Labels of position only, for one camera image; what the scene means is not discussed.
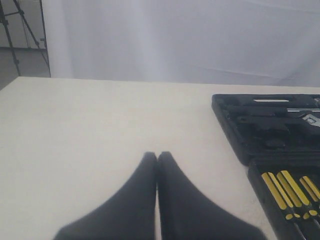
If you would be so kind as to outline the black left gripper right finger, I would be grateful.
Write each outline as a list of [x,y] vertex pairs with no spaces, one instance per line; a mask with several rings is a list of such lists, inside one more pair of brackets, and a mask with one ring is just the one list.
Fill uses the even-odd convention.
[[168,151],[157,160],[157,189],[164,240],[266,238],[260,229],[230,214],[199,191]]

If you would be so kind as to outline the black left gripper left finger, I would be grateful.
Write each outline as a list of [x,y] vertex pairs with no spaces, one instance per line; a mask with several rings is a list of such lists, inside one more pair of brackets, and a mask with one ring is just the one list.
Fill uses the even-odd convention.
[[56,240],[154,240],[157,157],[146,152],[127,182],[105,203],[62,227]]

